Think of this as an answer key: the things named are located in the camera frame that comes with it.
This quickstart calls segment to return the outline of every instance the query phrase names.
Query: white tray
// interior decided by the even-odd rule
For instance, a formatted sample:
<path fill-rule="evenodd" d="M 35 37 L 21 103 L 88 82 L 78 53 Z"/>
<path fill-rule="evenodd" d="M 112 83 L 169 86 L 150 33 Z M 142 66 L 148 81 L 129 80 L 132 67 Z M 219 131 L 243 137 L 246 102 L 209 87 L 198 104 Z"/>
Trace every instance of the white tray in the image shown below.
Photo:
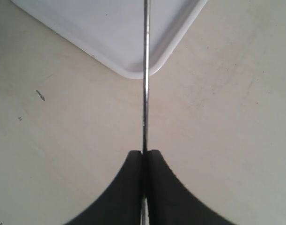
<path fill-rule="evenodd" d="M 143 77 L 143 0 L 12 0 L 118 74 Z M 152 0 L 150 74 L 173 52 L 207 0 Z"/>

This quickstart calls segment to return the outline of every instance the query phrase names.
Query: small debris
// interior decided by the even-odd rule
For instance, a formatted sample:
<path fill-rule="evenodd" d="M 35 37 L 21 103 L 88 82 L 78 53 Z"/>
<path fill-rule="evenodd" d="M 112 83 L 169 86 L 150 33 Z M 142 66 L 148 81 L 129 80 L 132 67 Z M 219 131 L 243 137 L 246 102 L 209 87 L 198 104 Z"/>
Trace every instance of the small debris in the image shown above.
<path fill-rule="evenodd" d="M 41 98 L 43 101 L 45 101 L 44 96 L 43 96 L 38 90 L 36 90 L 36 93 L 38 93 L 38 95 L 40 96 L 40 98 Z"/>

